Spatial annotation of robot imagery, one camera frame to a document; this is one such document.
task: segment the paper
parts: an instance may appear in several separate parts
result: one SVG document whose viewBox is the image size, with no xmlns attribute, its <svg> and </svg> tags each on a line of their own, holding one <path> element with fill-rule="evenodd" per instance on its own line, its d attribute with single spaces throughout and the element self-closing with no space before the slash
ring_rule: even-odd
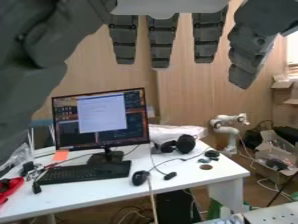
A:
<svg viewBox="0 0 298 224">
<path fill-rule="evenodd" d="M 127 128 L 123 94 L 85 96 L 77 101 L 79 133 Z"/>
<path fill-rule="evenodd" d="M 67 159 L 69 150 L 57 150 L 53 156 L 54 161 L 63 161 Z"/>
</svg>

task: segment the black keyboard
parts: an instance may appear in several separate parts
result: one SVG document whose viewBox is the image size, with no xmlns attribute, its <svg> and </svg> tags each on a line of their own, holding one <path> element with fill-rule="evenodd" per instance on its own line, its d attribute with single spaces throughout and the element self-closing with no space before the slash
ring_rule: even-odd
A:
<svg viewBox="0 0 298 224">
<path fill-rule="evenodd" d="M 122 161 L 101 163 L 98 165 L 53 167 L 37 180 L 37 183 L 46 185 L 123 178 L 129 176 L 130 166 L 131 161 Z"/>
</svg>

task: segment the window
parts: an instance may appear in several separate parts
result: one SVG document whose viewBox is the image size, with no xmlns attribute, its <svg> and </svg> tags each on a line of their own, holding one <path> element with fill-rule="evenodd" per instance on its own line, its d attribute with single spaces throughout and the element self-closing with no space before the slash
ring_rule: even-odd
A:
<svg viewBox="0 0 298 224">
<path fill-rule="evenodd" d="M 288 75 L 298 76 L 298 32 L 287 36 Z"/>
</svg>

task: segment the monitor screen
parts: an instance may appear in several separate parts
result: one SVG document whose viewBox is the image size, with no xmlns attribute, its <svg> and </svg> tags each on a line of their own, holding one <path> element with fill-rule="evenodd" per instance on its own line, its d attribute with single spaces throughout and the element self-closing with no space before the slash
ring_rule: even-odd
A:
<svg viewBox="0 0 298 224">
<path fill-rule="evenodd" d="M 148 143 L 143 88 L 51 98 L 55 148 Z"/>
</svg>

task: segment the orange sticky note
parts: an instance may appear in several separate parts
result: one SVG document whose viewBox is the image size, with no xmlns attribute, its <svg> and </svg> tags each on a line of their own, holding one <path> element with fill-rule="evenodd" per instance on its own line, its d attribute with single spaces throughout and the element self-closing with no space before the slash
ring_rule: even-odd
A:
<svg viewBox="0 0 298 224">
<path fill-rule="evenodd" d="M 57 150 L 53 156 L 54 161 L 63 161 L 67 159 L 69 150 Z"/>
</svg>

